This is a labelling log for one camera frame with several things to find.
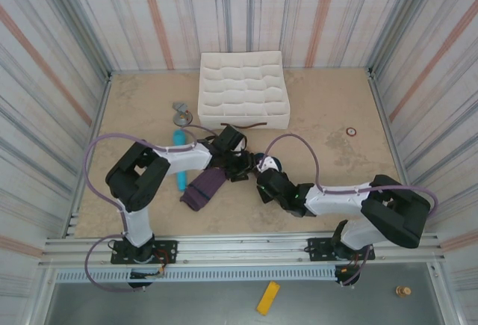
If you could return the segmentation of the blue cylinder tube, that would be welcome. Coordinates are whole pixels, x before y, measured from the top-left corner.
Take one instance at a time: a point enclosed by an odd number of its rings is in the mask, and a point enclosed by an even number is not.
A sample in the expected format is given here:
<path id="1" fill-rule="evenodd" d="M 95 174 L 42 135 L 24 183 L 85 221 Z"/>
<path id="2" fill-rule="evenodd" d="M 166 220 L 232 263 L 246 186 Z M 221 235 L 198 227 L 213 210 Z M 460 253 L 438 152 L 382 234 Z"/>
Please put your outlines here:
<path id="1" fill-rule="evenodd" d="M 178 129 L 173 132 L 173 145 L 184 146 L 186 144 L 186 134 Z M 185 171 L 181 171 L 176 174 L 176 185 L 179 191 L 184 192 L 187 187 L 187 174 Z"/>

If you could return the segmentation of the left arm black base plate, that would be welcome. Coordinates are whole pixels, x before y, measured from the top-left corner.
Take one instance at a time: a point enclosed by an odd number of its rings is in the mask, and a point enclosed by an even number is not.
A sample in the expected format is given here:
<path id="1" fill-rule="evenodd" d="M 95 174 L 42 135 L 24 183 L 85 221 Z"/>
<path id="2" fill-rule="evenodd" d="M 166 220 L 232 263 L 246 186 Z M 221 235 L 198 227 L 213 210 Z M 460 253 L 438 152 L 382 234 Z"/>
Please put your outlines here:
<path id="1" fill-rule="evenodd" d="M 123 238 L 112 244 L 111 264 L 175 264 L 178 245 L 177 241 L 150 239 L 135 247 Z"/>

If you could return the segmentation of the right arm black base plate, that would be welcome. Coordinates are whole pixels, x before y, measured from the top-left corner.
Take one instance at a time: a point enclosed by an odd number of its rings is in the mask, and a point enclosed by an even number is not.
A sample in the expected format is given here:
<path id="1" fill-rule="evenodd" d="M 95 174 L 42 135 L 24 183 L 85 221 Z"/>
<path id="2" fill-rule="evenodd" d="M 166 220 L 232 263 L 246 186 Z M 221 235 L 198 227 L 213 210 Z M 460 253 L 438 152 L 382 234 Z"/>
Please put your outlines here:
<path id="1" fill-rule="evenodd" d="M 367 246 L 353 250 L 334 238 L 309 238 L 304 251 L 310 261 L 363 261 L 366 253 L 368 260 L 376 258 L 372 247 L 369 250 Z"/>

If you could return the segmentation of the aluminium mounting rail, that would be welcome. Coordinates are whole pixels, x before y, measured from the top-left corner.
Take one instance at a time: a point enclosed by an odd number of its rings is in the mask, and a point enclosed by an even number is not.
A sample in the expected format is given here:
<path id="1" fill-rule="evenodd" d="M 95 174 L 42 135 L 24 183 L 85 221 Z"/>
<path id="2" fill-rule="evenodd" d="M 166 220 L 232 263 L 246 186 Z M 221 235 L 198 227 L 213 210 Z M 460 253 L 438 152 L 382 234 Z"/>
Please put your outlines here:
<path id="1" fill-rule="evenodd" d="M 291 265 L 309 262 L 304 251 L 309 238 L 329 238 L 331 232 L 284 232 L 245 235 L 172 236 L 178 241 L 175 266 L 250 266 Z M 92 238 L 48 240 L 39 260 L 40 268 L 82 267 L 87 251 L 95 243 Z M 438 237 L 422 236 L 420 246 L 406 249 L 390 241 L 373 246 L 377 264 L 426 263 L 444 260 Z"/>

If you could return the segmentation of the purple sock peach toe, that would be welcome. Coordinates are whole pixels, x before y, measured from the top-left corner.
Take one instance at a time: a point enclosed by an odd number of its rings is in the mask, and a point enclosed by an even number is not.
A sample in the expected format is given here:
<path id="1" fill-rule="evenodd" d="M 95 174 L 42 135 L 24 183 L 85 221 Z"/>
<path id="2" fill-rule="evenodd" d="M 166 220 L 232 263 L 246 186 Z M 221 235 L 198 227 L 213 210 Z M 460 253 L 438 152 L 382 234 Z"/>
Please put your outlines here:
<path id="1" fill-rule="evenodd" d="M 193 211 L 200 211 L 226 182 L 226 174 L 220 168 L 202 171 L 185 189 L 180 201 Z"/>

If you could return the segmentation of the white fabric divider box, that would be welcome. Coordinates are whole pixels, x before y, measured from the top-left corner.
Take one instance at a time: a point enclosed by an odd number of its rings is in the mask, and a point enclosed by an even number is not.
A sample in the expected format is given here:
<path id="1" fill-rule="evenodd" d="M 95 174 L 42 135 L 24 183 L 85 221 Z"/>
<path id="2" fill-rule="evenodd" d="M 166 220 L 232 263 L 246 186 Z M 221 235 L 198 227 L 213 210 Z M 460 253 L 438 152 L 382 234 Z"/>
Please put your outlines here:
<path id="1" fill-rule="evenodd" d="M 291 106 L 282 53 L 202 53 L 197 114 L 209 129 L 286 129 Z"/>

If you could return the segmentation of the aluminium table edge rail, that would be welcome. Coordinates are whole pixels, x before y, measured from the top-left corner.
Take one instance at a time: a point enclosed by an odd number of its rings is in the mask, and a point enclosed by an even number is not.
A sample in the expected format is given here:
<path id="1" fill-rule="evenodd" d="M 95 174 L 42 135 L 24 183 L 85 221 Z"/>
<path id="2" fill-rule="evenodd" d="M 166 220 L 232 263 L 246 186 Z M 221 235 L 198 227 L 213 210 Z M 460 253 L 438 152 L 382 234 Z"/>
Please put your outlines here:
<path id="1" fill-rule="evenodd" d="M 364 201 L 362 213 L 389 241 L 402 247 L 416 247 L 430 204 L 408 186 L 407 175 L 391 133 L 391 122 L 379 95 L 379 84 L 370 69 L 367 70 L 367 77 L 399 179 L 392 181 L 383 175 L 376 176 L 372 181 L 374 188 L 384 186 L 391 189 L 372 191 Z"/>
<path id="2" fill-rule="evenodd" d="M 113 79 L 113 74 L 110 73 L 105 80 L 105 87 L 104 87 L 104 90 L 102 91 L 102 96 L 98 103 L 98 108 L 96 111 L 96 115 L 93 118 L 92 126 L 90 127 L 85 150 L 87 150 L 90 142 L 93 141 L 99 135 L 99 131 L 100 131 L 102 120 L 105 113 L 106 104 L 108 102 L 108 95 L 110 93 L 112 79 Z M 62 238 L 73 238 L 75 234 L 75 228 L 78 222 L 78 213 L 79 213 L 79 209 L 80 209 L 80 205 L 81 205 L 81 201 L 82 201 L 82 197 L 84 195 L 84 189 L 85 189 L 83 165 L 84 165 L 84 160 L 81 160 L 81 165 L 80 165 L 80 170 L 78 172 L 75 191 L 72 195 L 69 215 L 63 227 L 63 234 L 61 236 Z"/>

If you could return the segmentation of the yellow plastic strip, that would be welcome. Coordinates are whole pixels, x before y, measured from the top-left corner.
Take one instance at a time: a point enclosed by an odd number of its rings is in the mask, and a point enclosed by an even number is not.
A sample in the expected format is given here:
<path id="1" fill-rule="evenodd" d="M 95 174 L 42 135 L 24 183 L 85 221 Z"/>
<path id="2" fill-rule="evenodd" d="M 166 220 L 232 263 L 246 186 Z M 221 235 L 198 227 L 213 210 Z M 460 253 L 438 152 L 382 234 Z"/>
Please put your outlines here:
<path id="1" fill-rule="evenodd" d="M 277 294 L 279 293 L 279 289 L 280 285 L 277 282 L 269 282 L 256 307 L 256 311 L 260 315 L 266 316 L 268 314 L 271 306 L 273 305 L 274 300 L 276 299 Z"/>

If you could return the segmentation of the grey metal suction mount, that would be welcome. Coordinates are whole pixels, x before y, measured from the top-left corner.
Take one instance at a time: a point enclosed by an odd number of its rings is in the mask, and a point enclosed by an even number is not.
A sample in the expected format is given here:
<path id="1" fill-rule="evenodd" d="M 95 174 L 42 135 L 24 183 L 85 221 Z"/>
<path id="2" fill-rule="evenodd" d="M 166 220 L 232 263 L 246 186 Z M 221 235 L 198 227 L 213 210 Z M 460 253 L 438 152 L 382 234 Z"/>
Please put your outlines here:
<path id="1" fill-rule="evenodd" d="M 173 122 L 179 127 L 187 126 L 192 123 L 193 115 L 189 111 L 188 106 L 183 102 L 174 102 L 173 109 L 175 114 L 173 116 Z"/>

